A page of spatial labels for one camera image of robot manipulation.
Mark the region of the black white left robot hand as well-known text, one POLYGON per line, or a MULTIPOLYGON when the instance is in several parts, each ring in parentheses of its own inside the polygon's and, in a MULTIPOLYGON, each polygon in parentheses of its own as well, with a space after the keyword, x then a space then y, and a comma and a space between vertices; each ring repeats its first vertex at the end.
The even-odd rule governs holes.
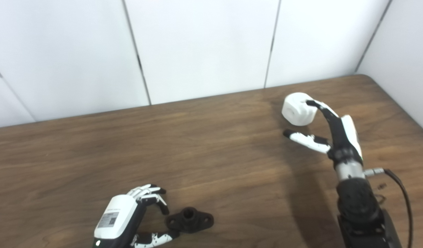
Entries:
POLYGON ((180 237, 180 232, 138 232, 147 207, 158 205, 163 215, 169 214, 162 198, 166 190, 147 184, 114 196, 94 230, 93 248, 153 248, 180 237))

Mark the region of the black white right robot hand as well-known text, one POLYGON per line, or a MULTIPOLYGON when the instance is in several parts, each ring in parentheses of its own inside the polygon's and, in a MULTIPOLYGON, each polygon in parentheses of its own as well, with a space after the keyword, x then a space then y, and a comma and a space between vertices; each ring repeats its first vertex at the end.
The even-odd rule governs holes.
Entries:
POLYGON ((306 100, 305 103, 322 112, 329 125, 332 141, 329 142, 326 138, 296 132, 291 129, 285 129, 283 135, 295 143, 326 154, 334 162, 334 167, 339 163, 349 161, 363 165, 361 146, 351 116, 339 117, 327 104, 317 100, 306 100))

